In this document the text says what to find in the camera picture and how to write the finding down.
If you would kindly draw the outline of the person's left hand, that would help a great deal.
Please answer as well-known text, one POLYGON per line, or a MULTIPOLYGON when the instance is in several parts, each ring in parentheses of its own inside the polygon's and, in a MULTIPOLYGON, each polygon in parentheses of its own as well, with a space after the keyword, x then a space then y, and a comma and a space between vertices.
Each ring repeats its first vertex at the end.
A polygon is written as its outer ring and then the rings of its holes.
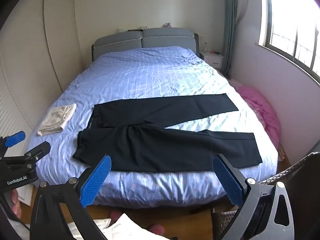
POLYGON ((21 218, 22 215, 22 210, 21 210, 21 205, 20 201, 18 199, 18 192, 16 189, 12 190, 10 194, 10 199, 12 201, 12 212, 16 215, 17 218, 21 218))

